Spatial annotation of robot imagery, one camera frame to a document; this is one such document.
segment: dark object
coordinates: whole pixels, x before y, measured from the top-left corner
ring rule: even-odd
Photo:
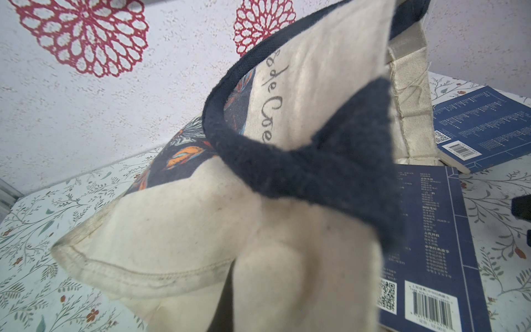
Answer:
[[[513,198],[511,213],[517,218],[531,222],[531,195]]]
[[[218,307],[210,322],[207,332],[231,332],[234,329],[233,322],[233,271],[236,260],[230,264],[229,274],[225,279],[223,290],[219,298]]]

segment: red flower pattern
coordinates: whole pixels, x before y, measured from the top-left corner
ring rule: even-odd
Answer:
[[[118,77],[148,46],[139,0],[9,1],[39,45],[80,73]]]
[[[515,248],[515,253],[518,255],[518,257],[522,258],[522,259],[526,259],[526,254],[522,251],[522,249],[516,247]]]
[[[290,0],[243,0],[234,23],[236,52],[243,56],[262,40],[295,22],[295,18]]]
[[[96,315],[99,314],[99,310],[92,309],[87,315],[87,323],[90,323],[96,319]]]

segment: floral tablecloth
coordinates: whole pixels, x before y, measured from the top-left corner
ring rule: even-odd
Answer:
[[[434,104],[482,86],[430,73]],[[531,99],[505,93],[526,105]],[[0,331],[134,331],[141,319],[62,271],[50,246],[125,191],[160,149],[20,199],[0,224]],[[492,330],[531,331],[531,224],[510,198],[531,193],[531,155],[461,176]]]

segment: book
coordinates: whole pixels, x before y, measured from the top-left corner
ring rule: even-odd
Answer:
[[[458,170],[397,167],[407,242],[384,260],[380,324],[398,332],[491,332]]]
[[[461,172],[479,172],[531,152],[531,108],[491,87],[433,108],[441,161]]]

